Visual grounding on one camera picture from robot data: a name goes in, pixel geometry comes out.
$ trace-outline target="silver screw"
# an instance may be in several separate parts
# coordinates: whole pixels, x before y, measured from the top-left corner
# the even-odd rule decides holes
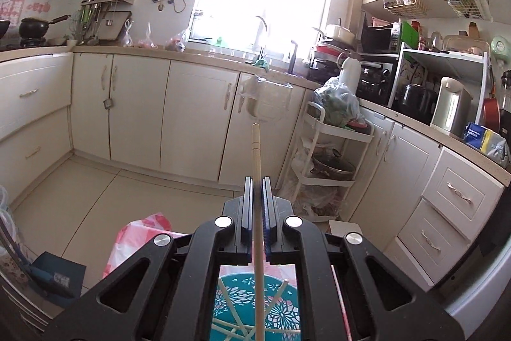
[[[221,217],[218,217],[216,220],[215,220],[215,225],[217,227],[222,227],[223,229],[230,226],[232,224],[232,220],[230,217],[227,217],[227,216],[221,216]]]
[[[346,236],[346,241],[351,244],[360,244],[362,243],[362,236],[358,233],[349,233]]]
[[[166,234],[158,234],[153,242],[154,244],[156,244],[157,246],[166,246],[167,244],[170,243],[170,240],[172,240],[170,238],[170,236],[166,235]]]
[[[286,218],[286,224],[290,227],[300,227],[303,224],[303,221],[300,217],[290,216]]]

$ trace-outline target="wire rack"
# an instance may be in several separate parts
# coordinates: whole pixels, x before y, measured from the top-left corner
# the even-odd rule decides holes
[[[425,17],[428,7],[423,0],[412,0],[405,3],[404,0],[383,0],[383,8],[399,18]]]
[[[488,0],[445,0],[460,18],[493,21]]]

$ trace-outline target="tiled floor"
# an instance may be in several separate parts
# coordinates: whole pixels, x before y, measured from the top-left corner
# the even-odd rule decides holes
[[[229,190],[153,178],[73,156],[14,212],[27,247],[87,266],[83,286],[100,279],[119,230],[163,213],[174,231],[192,233],[220,215]]]

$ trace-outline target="kitchen wipes package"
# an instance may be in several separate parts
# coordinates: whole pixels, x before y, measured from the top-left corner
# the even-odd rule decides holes
[[[493,130],[469,123],[465,128],[463,141],[498,163],[502,168],[509,165],[509,146],[506,140]]]

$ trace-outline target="teal plate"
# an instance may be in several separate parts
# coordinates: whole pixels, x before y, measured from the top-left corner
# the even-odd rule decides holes
[[[245,325],[255,324],[255,291],[254,291],[254,274],[239,273],[222,276],[222,281],[227,289],[227,293],[234,304],[236,312],[240,316],[241,322]],[[273,300],[273,296],[277,293],[282,281],[272,276],[264,276],[265,284],[265,305],[266,307]],[[213,309],[213,318],[236,324],[231,310],[227,306],[227,302],[217,286],[215,295],[215,306]],[[214,325],[222,327],[227,331],[232,327],[213,322]],[[266,328],[274,329],[292,329],[300,330],[300,311],[298,309],[298,293],[295,287],[287,285],[282,296],[266,317]],[[241,330],[236,331],[237,335],[243,335]],[[210,341],[224,341],[228,335],[211,329]],[[300,334],[282,334],[274,332],[265,332],[266,341],[300,341]]]

